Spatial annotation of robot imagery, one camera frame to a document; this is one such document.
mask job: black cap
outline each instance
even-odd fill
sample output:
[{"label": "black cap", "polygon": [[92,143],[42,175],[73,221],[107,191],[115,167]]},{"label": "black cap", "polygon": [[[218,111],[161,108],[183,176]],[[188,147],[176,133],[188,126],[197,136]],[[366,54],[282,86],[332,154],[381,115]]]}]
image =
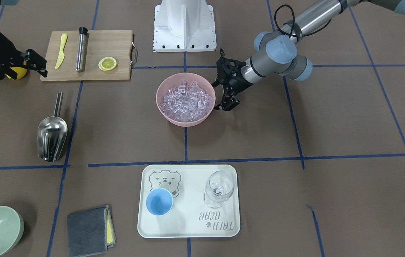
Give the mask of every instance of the black cap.
[{"label": "black cap", "polygon": [[84,34],[87,36],[88,30],[86,27],[80,27],[79,28],[79,34]]}]

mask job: stainless steel scoop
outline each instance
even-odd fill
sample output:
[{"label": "stainless steel scoop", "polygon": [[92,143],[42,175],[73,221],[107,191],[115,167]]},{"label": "stainless steel scoop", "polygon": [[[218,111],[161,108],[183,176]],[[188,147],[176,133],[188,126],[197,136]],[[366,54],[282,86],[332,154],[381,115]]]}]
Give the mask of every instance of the stainless steel scoop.
[{"label": "stainless steel scoop", "polygon": [[54,116],[43,119],[38,126],[38,156],[48,162],[59,160],[68,134],[66,122],[59,117],[62,97],[63,93],[59,92]]}]

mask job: clear glass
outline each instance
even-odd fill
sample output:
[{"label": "clear glass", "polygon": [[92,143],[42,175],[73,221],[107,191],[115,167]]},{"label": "clear glass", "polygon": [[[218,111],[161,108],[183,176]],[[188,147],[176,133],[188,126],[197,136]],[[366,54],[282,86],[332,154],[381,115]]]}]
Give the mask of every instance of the clear glass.
[{"label": "clear glass", "polygon": [[204,201],[209,207],[219,208],[232,196],[234,178],[228,171],[214,172],[206,182]]}]

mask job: yellow knife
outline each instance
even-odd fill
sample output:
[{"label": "yellow knife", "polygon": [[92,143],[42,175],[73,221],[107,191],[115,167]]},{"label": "yellow knife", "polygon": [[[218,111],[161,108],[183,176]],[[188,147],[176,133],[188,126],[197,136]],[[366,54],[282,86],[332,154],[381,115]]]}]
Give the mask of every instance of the yellow knife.
[{"label": "yellow knife", "polygon": [[58,59],[57,63],[55,64],[55,69],[58,69],[61,63],[63,62],[63,59],[65,58],[65,54],[63,53],[63,49],[65,48],[66,40],[68,39],[68,34],[63,33],[61,35],[61,40],[60,40],[60,51],[58,53]]}]

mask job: lemon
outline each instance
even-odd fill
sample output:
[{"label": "lemon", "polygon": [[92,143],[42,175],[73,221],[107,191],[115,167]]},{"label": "lemon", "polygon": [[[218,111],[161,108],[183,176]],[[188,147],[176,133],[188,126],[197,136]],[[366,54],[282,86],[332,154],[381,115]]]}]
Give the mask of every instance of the lemon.
[{"label": "lemon", "polygon": [[10,68],[11,70],[13,70],[13,71],[15,71],[15,72],[17,72],[17,79],[19,80],[19,79],[21,79],[21,78],[23,78],[23,76],[25,76],[25,74],[27,74],[27,69],[25,69],[25,68],[22,68],[22,67],[11,67]]},{"label": "lemon", "polygon": [[114,57],[104,57],[98,63],[98,68],[103,71],[113,70],[116,66],[117,61]]}]

